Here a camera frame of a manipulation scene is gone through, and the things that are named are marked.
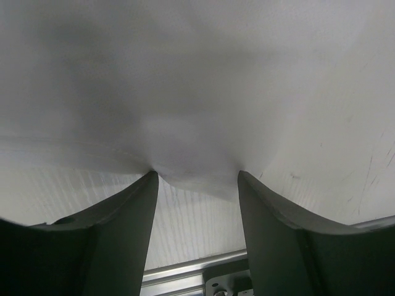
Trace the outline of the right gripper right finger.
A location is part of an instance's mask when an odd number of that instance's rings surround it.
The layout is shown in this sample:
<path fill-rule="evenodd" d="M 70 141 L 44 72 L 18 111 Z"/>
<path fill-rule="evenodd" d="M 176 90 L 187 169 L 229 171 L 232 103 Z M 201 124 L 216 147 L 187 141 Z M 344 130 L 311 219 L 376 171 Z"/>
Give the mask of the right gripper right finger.
<path fill-rule="evenodd" d="M 394 294 L 394 218 L 341 224 L 245 171 L 238 192 L 256 295 Z"/>

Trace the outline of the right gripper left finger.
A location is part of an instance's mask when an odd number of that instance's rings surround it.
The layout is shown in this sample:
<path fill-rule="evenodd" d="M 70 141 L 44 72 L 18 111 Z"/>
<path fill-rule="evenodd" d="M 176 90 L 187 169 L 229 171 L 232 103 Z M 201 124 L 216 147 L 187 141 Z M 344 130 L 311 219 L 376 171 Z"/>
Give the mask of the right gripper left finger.
<path fill-rule="evenodd" d="M 1 294 L 138 295 L 158 190 L 151 171 L 53 224 L 1 220 Z"/>

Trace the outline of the white t-shirt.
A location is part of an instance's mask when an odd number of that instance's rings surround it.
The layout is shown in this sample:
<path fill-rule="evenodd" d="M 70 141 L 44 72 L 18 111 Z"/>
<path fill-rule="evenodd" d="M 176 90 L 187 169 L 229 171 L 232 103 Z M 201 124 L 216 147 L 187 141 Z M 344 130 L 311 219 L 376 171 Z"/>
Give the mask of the white t-shirt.
<path fill-rule="evenodd" d="M 2 1 L 1 167 L 261 174 L 373 1 Z"/>

